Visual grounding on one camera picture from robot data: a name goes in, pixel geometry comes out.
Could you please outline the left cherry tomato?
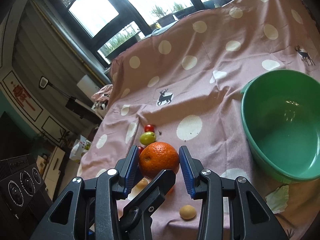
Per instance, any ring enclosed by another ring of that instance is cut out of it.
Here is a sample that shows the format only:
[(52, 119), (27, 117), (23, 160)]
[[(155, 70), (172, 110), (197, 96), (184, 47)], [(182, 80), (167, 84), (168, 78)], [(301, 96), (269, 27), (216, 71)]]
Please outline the left cherry tomato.
[(143, 150), (144, 150), (144, 147), (138, 146), (138, 150), (139, 150), (139, 154), (141, 154), (143, 152)]

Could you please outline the far cherry tomato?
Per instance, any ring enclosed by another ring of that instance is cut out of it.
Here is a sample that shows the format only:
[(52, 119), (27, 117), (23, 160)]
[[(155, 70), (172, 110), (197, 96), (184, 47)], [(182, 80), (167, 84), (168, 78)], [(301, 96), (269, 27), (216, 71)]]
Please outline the far cherry tomato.
[(144, 126), (144, 132), (154, 132), (155, 131), (155, 127), (151, 124), (145, 125)]

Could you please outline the tan longan left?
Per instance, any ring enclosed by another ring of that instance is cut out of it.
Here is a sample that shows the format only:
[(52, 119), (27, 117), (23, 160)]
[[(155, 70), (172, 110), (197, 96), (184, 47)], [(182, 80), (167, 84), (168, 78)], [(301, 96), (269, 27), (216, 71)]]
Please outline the tan longan left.
[(137, 189), (142, 190), (148, 185), (149, 181), (146, 178), (140, 180), (135, 186)]

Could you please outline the printed paper shopping bag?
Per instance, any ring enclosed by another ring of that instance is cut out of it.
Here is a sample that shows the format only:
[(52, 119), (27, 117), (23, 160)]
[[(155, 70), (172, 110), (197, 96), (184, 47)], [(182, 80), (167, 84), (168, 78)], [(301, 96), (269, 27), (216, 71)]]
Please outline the printed paper shopping bag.
[(91, 147), (92, 142), (87, 140), (83, 135), (79, 135), (76, 139), (73, 148), (71, 150), (69, 158), (76, 162), (80, 163), (81, 158), (88, 152)]

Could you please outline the tan longan right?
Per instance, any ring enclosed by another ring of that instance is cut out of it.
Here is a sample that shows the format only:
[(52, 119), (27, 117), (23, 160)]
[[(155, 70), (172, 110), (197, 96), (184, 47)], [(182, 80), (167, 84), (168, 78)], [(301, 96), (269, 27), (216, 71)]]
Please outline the tan longan right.
[(196, 217), (196, 209), (191, 205), (185, 205), (179, 210), (180, 217), (184, 220), (191, 220)]

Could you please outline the pink polka dot cloth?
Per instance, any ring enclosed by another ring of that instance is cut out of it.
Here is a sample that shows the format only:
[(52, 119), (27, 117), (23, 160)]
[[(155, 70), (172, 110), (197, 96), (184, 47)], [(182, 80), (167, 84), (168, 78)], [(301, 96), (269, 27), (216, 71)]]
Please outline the pink polka dot cloth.
[(138, 42), (112, 63), (107, 113), (78, 175), (90, 179), (115, 167), (152, 124), (158, 141), (187, 146), (218, 175), (244, 176), (262, 196), (273, 192), (280, 183), (248, 148), (240, 91), (274, 69), (319, 79), (319, 65), (304, 63), (296, 46), (319, 63), (319, 32), (302, 0), (234, 0)]

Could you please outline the white crumpled tissue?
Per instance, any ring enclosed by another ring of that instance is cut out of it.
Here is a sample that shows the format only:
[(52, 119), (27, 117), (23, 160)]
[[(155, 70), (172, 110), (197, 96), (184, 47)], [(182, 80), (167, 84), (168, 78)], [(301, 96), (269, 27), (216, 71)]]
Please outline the white crumpled tissue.
[(289, 185), (283, 185), (265, 197), (266, 204), (274, 214), (285, 211), (289, 201)]

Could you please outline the large orange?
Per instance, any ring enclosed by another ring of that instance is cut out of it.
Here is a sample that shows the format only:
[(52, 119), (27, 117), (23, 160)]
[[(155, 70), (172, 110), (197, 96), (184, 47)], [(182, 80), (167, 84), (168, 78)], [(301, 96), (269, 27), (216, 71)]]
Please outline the large orange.
[(155, 178), (161, 170), (172, 170), (177, 174), (179, 166), (177, 151), (166, 142), (151, 143), (139, 155), (139, 169), (148, 179)]

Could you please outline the green jujube fruit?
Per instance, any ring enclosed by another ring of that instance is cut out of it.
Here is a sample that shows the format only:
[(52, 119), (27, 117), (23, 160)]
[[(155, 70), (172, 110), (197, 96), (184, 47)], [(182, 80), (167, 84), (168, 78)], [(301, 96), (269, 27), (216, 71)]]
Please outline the green jujube fruit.
[(148, 146), (149, 144), (153, 143), (156, 141), (156, 135), (154, 132), (144, 132), (141, 136), (140, 136), (140, 143)]

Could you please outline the tan longan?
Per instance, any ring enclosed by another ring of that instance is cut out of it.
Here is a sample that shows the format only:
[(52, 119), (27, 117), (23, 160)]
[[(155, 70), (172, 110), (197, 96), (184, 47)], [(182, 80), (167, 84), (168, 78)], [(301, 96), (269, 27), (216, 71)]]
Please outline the tan longan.
[(148, 185), (149, 181), (146, 178), (140, 180), (135, 186), (137, 189), (142, 190)]
[(191, 220), (196, 217), (196, 209), (191, 205), (185, 205), (179, 210), (180, 217), (184, 220)]

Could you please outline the cherry tomato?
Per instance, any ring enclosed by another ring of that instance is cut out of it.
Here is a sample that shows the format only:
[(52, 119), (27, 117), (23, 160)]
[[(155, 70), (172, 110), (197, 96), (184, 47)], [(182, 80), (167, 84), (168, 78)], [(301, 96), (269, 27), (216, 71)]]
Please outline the cherry tomato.
[(141, 154), (143, 152), (143, 150), (144, 150), (144, 147), (138, 146), (138, 150), (139, 150), (139, 154)]
[(145, 125), (144, 126), (144, 132), (154, 132), (155, 131), (155, 127), (151, 124)]

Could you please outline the green plastic basin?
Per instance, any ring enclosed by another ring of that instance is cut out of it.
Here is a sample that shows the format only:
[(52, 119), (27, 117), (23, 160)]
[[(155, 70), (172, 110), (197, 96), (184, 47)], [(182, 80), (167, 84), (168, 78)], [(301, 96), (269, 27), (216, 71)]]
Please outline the green plastic basin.
[(241, 93), (241, 122), (259, 167), (286, 184), (319, 179), (319, 82), (274, 70)]

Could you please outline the black window frame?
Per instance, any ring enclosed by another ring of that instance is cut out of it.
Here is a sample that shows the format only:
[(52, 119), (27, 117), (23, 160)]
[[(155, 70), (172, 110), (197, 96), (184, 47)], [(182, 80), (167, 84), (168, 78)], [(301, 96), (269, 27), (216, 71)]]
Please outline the black window frame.
[(105, 66), (157, 29), (232, 0), (47, 0)]

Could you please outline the pink clothes pile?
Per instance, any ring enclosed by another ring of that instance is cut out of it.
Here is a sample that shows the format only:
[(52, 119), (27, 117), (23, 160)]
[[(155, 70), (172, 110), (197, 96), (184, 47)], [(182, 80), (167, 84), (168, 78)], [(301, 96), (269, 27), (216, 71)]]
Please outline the pink clothes pile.
[(106, 115), (107, 105), (112, 94), (112, 90), (113, 85), (105, 85), (98, 92), (91, 96), (91, 99), (94, 101), (92, 109), (101, 118)]

